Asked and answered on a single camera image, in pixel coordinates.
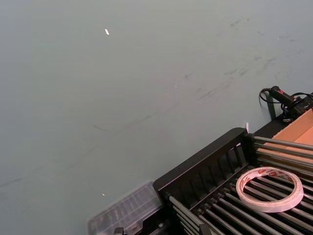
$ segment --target metal rod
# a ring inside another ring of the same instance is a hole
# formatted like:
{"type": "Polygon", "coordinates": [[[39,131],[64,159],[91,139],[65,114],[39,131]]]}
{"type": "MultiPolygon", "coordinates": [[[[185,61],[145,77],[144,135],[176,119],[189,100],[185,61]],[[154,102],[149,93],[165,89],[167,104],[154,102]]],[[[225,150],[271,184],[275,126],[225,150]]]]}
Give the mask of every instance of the metal rod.
{"type": "Polygon", "coordinates": [[[287,154],[291,154],[294,156],[300,156],[303,158],[313,159],[313,154],[310,154],[310,153],[303,153],[303,152],[299,152],[299,151],[289,150],[289,149],[285,149],[285,148],[278,148],[278,147],[274,147],[274,146],[270,146],[270,145],[264,145],[264,144],[260,144],[260,143],[255,143],[254,146],[256,148],[262,148],[262,149],[272,150],[272,151],[276,151],[276,152],[287,153],[287,154]]]}
{"type": "Polygon", "coordinates": [[[212,230],[212,234],[213,232],[216,233],[217,235],[225,235],[224,233],[221,232],[221,230],[219,230],[217,227],[215,227],[210,221],[208,221],[206,218],[204,218],[203,215],[199,215],[199,218],[208,226],[210,226],[210,229],[212,230]]]}
{"type": "Polygon", "coordinates": [[[199,227],[192,222],[186,215],[184,215],[177,207],[173,206],[173,209],[177,212],[177,215],[180,215],[184,220],[186,220],[192,227],[195,228],[195,230],[199,231],[199,227]]]}
{"type": "Polygon", "coordinates": [[[288,169],[288,170],[296,171],[298,173],[307,175],[309,177],[313,177],[313,174],[311,172],[309,172],[308,170],[302,170],[302,169],[299,169],[299,168],[296,168],[296,167],[293,167],[293,166],[285,165],[285,164],[278,163],[278,162],[273,162],[273,161],[268,160],[268,159],[258,158],[258,160],[260,162],[272,164],[272,165],[275,165],[275,166],[278,166],[278,167],[281,167],[281,168],[285,168],[285,169],[288,169]]]}
{"type": "Polygon", "coordinates": [[[212,211],[210,210],[205,210],[205,212],[212,217],[213,219],[215,219],[218,223],[220,223],[222,226],[224,226],[225,228],[227,228],[228,230],[230,230],[233,234],[235,235],[243,235],[241,232],[237,231],[236,229],[234,229],[230,224],[228,224],[227,222],[225,222],[224,220],[222,220],[219,216],[217,216],[216,214],[214,214],[212,211]]]}
{"type": "MultiPolygon", "coordinates": [[[[288,184],[290,184],[290,185],[293,185],[292,182],[290,182],[290,181],[288,181],[288,180],[286,180],[286,179],[284,179],[284,178],[282,178],[282,177],[278,177],[278,176],[268,176],[268,177],[273,178],[273,179],[276,179],[276,180],[279,180],[279,181],[283,181],[283,182],[288,183],[288,184]]],[[[304,178],[301,178],[301,177],[299,177],[299,178],[300,178],[300,180],[302,181],[302,187],[303,187],[304,189],[306,189],[307,191],[310,191],[311,193],[313,193],[313,187],[307,186],[307,185],[305,184],[305,183],[310,183],[311,180],[307,180],[307,179],[304,179],[304,178]]]]}
{"type": "Polygon", "coordinates": [[[254,235],[262,235],[261,233],[259,233],[258,231],[256,231],[254,228],[250,227],[249,225],[247,225],[245,222],[241,221],[240,219],[238,219],[237,217],[235,217],[234,215],[232,215],[231,213],[229,213],[228,211],[224,210],[223,208],[219,207],[216,204],[212,205],[216,210],[220,211],[222,214],[224,214],[226,217],[230,218],[231,220],[235,221],[238,225],[240,225],[241,227],[243,227],[244,229],[246,229],[247,231],[249,231],[250,233],[254,234],[254,235]]]}
{"type": "Polygon", "coordinates": [[[257,215],[259,215],[259,216],[261,216],[262,218],[264,218],[264,219],[270,221],[272,224],[275,224],[275,225],[281,227],[281,228],[284,229],[285,231],[288,231],[288,232],[290,232],[290,233],[293,234],[293,235],[303,235],[303,233],[299,232],[298,230],[296,230],[296,229],[290,227],[289,225],[287,225],[287,224],[281,222],[281,221],[278,220],[278,219],[275,219],[274,217],[272,217],[272,216],[270,216],[270,215],[268,215],[268,214],[266,214],[266,213],[264,213],[264,212],[260,212],[260,211],[258,212],[258,211],[255,211],[255,210],[250,209],[250,208],[247,207],[245,204],[243,204],[238,198],[236,198],[235,196],[231,195],[230,193],[227,192],[225,195],[226,195],[227,198],[229,198],[229,199],[232,200],[233,202],[236,202],[236,203],[238,203],[239,205],[241,205],[242,207],[244,207],[244,208],[246,208],[246,209],[248,209],[248,210],[250,210],[250,211],[253,211],[253,212],[256,213],[257,215]]]}
{"type": "Polygon", "coordinates": [[[188,232],[186,229],[184,229],[184,232],[187,233],[188,235],[192,235],[190,232],[188,232]]]}
{"type": "MultiPolygon", "coordinates": [[[[262,181],[262,182],[264,182],[264,183],[267,183],[267,184],[273,185],[273,186],[275,186],[275,187],[281,188],[281,189],[286,190],[286,191],[288,191],[288,192],[292,192],[292,191],[293,191],[292,188],[290,188],[290,187],[288,187],[288,186],[285,186],[285,185],[282,185],[282,184],[280,184],[280,183],[277,183],[277,182],[275,182],[275,181],[273,181],[273,180],[268,180],[268,179],[263,178],[263,177],[258,177],[257,179],[258,179],[259,181],[262,181]]],[[[308,195],[307,193],[304,193],[304,196],[305,196],[306,198],[312,200],[312,202],[313,202],[313,196],[310,196],[310,195],[308,195]]]]}
{"type": "Polygon", "coordinates": [[[301,161],[301,160],[296,160],[296,159],[291,159],[291,158],[287,159],[286,157],[279,156],[279,155],[276,155],[276,154],[273,154],[273,153],[265,153],[265,152],[257,150],[256,154],[259,154],[259,155],[262,155],[262,156],[266,156],[266,157],[271,157],[271,158],[274,158],[274,159],[283,160],[283,161],[288,160],[289,162],[295,163],[295,164],[298,164],[298,165],[303,165],[303,166],[307,166],[307,167],[313,167],[312,163],[307,163],[307,162],[304,162],[304,161],[301,161]]]}
{"type": "Polygon", "coordinates": [[[280,140],[274,140],[274,139],[260,137],[260,136],[254,136],[253,138],[256,141],[264,141],[264,142],[268,142],[268,143],[276,143],[276,144],[289,146],[289,147],[301,148],[301,149],[306,149],[306,150],[313,150],[313,146],[308,145],[308,144],[294,143],[294,142],[289,142],[289,141],[280,141],[280,140]]]}
{"type": "Polygon", "coordinates": [[[177,214],[177,217],[181,220],[181,222],[189,228],[190,231],[192,231],[193,234],[199,234],[186,220],[184,220],[179,214],[177,214]]]}
{"type": "MultiPolygon", "coordinates": [[[[235,188],[231,188],[231,190],[232,190],[233,192],[237,193],[235,188]]],[[[271,201],[275,200],[274,198],[272,198],[272,197],[266,195],[265,193],[262,193],[262,192],[260,192],[260,191],[258,191],[258,190],[255,190],[255,189],[253,189],[253,188],[250,188],[250,187],[248,187],[247,191],[253,192],[254,194],[257,194],[257,195],[259,195],[259,196],[261,196],[262,198],[267,199],[267,200],[268,200],[268,198],[270,198],[269,200],[271,200],[271,201]]],[[[299,225],[299,226],[301,226],[302,228],[304,228],[304,229],[306,229],[306,230],[308,230],[308,231],[313,231],[313,227],[312,227],[311,225],[309,225],[309,224],[303,222],[303,221],[300,220],[300,219],[295,218],[295,217],[292,216],[292,215],[289,215],[289,214],[287,214],[287,213],[285,213],[285,212],[278,212],[278,213],[276,213],[276,214],[279,215],[279,216],[281,216],[281,217],[283,217],[283,218],[285,218],[285,219],[287,219],[287,220],[290,221],[292,224],[299,225]]]]}
{"type": "Polygon", "coordinates": [[[193,233],[183,222],[180,222],[180,224],[184,227],[185,230],[187,230],[190,234],[192,235],[197,235],[195,233],[193,233]]]}
{"type": "MultiPolygon", "coordinates": [[[[287,194],[284,194],[284,193],[282,193],[280,191],[277,191],[277,190],[275,190],[273,188],[270,188],[270,187],[267,187],[265,185],[262,185],[262,184],[260,184],[258,182],[255,182],[255,181],[252,181],[252,180],[249,181],[249,182],[252,185],[256,186],[256,187],[262,188],[262,189],[264,189],[264,190],[266,190],[268,192],[271,192],[271,193],[273,193],[273,194],[275,194],[275,195],[277,195],[277,196],[279,196],[281,198],[285,198],[285,197],[288,196],[287,194]]],[[[299,204],[313,211],[313,206],[310,205],[309,203],[301,201],[299,204]]],[[[308,216],[308,218],[313,221],[313,216],[311,214],[309,214],[309,213],[306,213],[306,214],[307,214],[306,216],[308,216]]]]}
{"type": "Polygon", "coordinates": [[[181,212],[183,212],[186,216],[188,216],[196,225],[202,224],[201,221],[192,214],[182,203],[180,203],[176,198],[173,196],[169,197],[169,200],[178,208],[181,212]]]}
{"type": "Polygon", "coordinates": [[[275,229],[271,228],[270,226],[266,225],[265,223],[261,222],[260,220],[254,218],[250,214],[244,212],[243,210],[239,209],[238,207],[232,205],[231,203],[225,201],[224,199],[220,198],[220,202],[226,205],[230,210],[235,211],[236,213],[242,215],[243,217],[247,218],[254,224],[258,225],[259,227],[265,229],[268,233],[272,233],[275,235],[282,235],[280,232],[276,231],[275,229]]]}
{"type": "MultiPolygon", "coordinates": [[[[250,192],[252,192],[252,193],[254,193],[254,194],[257,194],[257,195],[259,195],[259,196],[265,198],[266,200],[269,200],[269,201],[275,201],[275,200],[276,200],[275,198],[273,198],[273,197],[271,197],[271,196],[268,196],[267,194],[262,193],[262,192],[260,192],[259,190],[256,190],[256,189],[254,189],[254,188],[251,188],[251,187],[249,187],[249,186],[247,186],[247,185],[245,186],[245,189],[248,190],[248,191],[250,191],[250,192]]],[[[297,208],[292,208],[292,209],[290,209],[290,210],[293,211],[294,213],[296,213],[296,214],[302,216],[302,217],[306,217],[306,214],[308,214],[308,213],[306,213],[306,212],[304,212],[304,211],[302,211],[302,210],[299,210],[299,209],[297,209],[297,208]]],[[[313,227],[312,227],[311,225],[309,225],[309,224],[303,222],[303,221],[301,221],[301,226],[304,227],[304,228],[306,228],[306,229],[308,229],[309,231],[312,231],[312,232],[313,232],[313,227]]]]}

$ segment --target double-sided tape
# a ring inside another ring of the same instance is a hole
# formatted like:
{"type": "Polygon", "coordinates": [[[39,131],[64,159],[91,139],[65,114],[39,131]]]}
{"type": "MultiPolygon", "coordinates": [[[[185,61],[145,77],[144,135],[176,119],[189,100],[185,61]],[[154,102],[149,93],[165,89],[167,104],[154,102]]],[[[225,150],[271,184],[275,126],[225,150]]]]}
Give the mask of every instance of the double-sided tape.
{"type": "Polygon", "coordinates": [[[236,191],[240,200],[246,206],[260,212],[284,212],[291,208],[294,208],[301,202],[303,198],[302,183],[298,176],[284,170],[267,166],[252,169],[240,176],[236,184],[236,191]],[[292,193],[281,200],[271,202],[258,201],[244,193],[244,187],[246,183],[248,183],[253,178],[266,175],[282,177],[286,180],[289,180],[290,182],[293,182],[294,188],[292,193]]]}

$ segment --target cardboard box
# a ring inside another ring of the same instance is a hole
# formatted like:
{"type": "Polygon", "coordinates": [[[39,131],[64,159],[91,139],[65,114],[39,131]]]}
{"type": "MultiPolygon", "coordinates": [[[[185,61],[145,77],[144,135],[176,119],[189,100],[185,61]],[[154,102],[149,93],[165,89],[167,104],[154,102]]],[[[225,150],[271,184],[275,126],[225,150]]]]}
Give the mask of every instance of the cardboard box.
{"type": "MultiPolygon", "coordinates": [[[[282,140],[282,141],[289,141],[289,142],[295,142],[295,143],[303,143],[303,144],[309,144],[313,145],[313,110],[308,110],[305,114],[300,116],[297,120],[295,120],[293,123],[288,125],[285,129],[281,130],[279,133],[277,133],[273,139],[276,140],[282,140]]],[[[310,153],[313,154],[313,151],[311,150],[304,150],[299,148],[293,148],[293,147],[287,147],[279,144],[273,144],[273,143],[266,143],[265,145],[268,146],[275,146],[283,149],[289,149],[294,150],[298,152],[304,152],[304,153],[310,153]]],[[[313,159],[308,159],[304,157],[294,156],[286,153],[279,153],[274,152],[271,150],[265,150],[265,149],[258,149],[262,152],[268,152],[273,153],[276,155],[280,155],[287,159],[296,159],[303,162],[308,162],[313,164],[313,159]]]]}

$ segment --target clear plastic container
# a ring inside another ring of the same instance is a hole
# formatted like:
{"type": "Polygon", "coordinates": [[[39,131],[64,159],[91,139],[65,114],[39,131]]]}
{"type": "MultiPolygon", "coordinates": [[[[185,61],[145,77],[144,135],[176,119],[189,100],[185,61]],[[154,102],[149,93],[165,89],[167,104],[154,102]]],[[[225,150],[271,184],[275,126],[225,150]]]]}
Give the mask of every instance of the clear plastic container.
{"type": "Polygon", "coordinates": [[[87,234],[113,235],[117,227],[123,227],[128,235],[139,232],[143,221],[162,207],[152,184],[145,183],[88,220],[87,234]]]}

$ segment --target black plastic frame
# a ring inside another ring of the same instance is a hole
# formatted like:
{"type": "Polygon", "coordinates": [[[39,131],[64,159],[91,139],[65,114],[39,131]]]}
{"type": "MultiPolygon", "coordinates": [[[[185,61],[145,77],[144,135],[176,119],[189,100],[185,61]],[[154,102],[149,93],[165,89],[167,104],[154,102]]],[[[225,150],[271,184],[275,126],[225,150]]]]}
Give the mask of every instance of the black plastic frame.
{"type": "Polygon", "coordinates": [[[153,187],[161,201],[166,205],[168,203],[167,196],[172,195],[183,203],[184,206],[192,210],[205,198],[229,182],[230,179],[248,164],[253,164],[256,155],[252,143],[245,138],[246,134],[247,131],[244,128],[231,129],[207,147],[157,179],[153,187]],[[231,162],[236,161],[236,159],[239,166],[234,168],[231,166],[231,162]],[[203,171],[211,175],[213,185],[206,185],[206,181],[201,175],[203,171]],[[218,172],[222,175],[222,178],[219,180],[214,179],[218,172]]]}

